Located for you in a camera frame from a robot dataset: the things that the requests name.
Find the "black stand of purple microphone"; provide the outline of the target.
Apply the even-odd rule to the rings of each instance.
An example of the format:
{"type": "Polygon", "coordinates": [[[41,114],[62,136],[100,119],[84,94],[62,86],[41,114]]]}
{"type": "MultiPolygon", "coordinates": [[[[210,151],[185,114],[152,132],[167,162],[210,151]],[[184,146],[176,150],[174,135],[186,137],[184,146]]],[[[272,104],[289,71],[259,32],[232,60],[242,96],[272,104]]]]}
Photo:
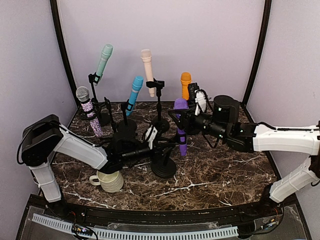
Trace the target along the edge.
{"type": "Polygon", "coordinates": [[[156,161],[156,154],[151,159],[151,170],[152,172],[163,179],[172,178],[177,171],[176,163],[171,159],[169,162],[157,162],[156,161]]]}

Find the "orange microphone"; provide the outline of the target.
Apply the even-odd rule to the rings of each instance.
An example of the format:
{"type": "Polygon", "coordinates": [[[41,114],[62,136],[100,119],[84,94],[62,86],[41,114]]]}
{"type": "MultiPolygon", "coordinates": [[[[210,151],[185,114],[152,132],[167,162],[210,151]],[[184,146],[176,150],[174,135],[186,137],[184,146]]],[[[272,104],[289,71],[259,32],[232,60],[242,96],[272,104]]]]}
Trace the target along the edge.
{"type": "Polygon", "coordinates": [[[189,100],[188,86],[192,82],[191,74],[189,72],[183,72],[180,77],[180,82],[182,86],[182,98],[189,100]]]}

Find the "beige pink microphone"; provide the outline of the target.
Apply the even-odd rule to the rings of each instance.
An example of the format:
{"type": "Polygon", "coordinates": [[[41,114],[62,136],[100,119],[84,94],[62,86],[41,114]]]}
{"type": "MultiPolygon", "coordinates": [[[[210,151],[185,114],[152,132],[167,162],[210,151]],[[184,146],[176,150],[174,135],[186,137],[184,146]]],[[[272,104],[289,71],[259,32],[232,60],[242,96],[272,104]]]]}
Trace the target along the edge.
{"type": "Polygon", "coordinates": [[[154,88],[154,77],[152,69],[152,52],[150,49],[146,48],[141,50],[140,58],[144,64],[144,70],[146,75],[146,86],[149,88],[150,97],[155,97],[155,88],[154,88]]]}

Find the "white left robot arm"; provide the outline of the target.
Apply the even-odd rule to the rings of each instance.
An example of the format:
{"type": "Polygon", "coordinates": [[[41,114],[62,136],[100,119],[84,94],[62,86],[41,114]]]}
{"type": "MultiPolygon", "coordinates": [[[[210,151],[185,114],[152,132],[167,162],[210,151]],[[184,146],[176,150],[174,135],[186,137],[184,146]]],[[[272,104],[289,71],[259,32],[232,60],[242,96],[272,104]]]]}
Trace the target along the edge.
{"type": "Polygon", "coordinates": [[[48,160],[51,153],[67,155],[99,172],[113,174],[143,158],[157,162],[176,145],[172,139],[161,137],[154,126],[146,130],[142,141],[128,128],[117,131],[108,141],[108,146],[94,144],[67,129],[58,116],[50,114],[23,131],[16,159],[18,164],[30,169],[44,198],[51,203],[51,210],[58,217],[67,218],[71,208],[62,200],[62,190],[48,160]]]}

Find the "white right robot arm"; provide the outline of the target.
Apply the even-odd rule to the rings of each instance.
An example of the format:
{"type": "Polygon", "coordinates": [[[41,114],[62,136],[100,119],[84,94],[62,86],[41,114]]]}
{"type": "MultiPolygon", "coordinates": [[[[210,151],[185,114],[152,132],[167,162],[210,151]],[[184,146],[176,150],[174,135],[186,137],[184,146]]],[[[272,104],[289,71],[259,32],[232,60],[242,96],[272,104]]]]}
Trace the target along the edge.
{"type": "Polygon", "coordinates": [[[217,95],[211,105],[212,114],[202,111],[207,100],[194,107],[177,107],[168,114],[181,130],[194,128],[211,135],[233,150],[242,153],[283,151],[307,154],[307,159],[282,179],[267,185],[255,213],[266,217],[275,205],[304,188],[320,181],[320,126],[278,127],[265,122],[241,123],[240,103],[227,95],[217,95]]]}

